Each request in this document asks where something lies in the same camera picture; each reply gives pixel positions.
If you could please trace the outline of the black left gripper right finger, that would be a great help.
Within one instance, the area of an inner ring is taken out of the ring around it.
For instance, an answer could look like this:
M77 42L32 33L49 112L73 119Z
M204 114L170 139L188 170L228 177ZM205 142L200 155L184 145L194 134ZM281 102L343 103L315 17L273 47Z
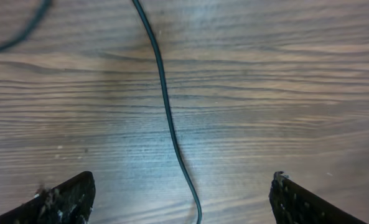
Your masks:
M296 184L283 171L274 173L269 202L277 224L366 224Z

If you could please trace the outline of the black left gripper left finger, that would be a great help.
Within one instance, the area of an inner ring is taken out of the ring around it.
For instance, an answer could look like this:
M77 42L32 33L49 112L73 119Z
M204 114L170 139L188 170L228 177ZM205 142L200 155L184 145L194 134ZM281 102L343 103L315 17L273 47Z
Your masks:
M30 201L0 215L5 224L86 224L96 188L93 174L84 171L51 189L42 189Z

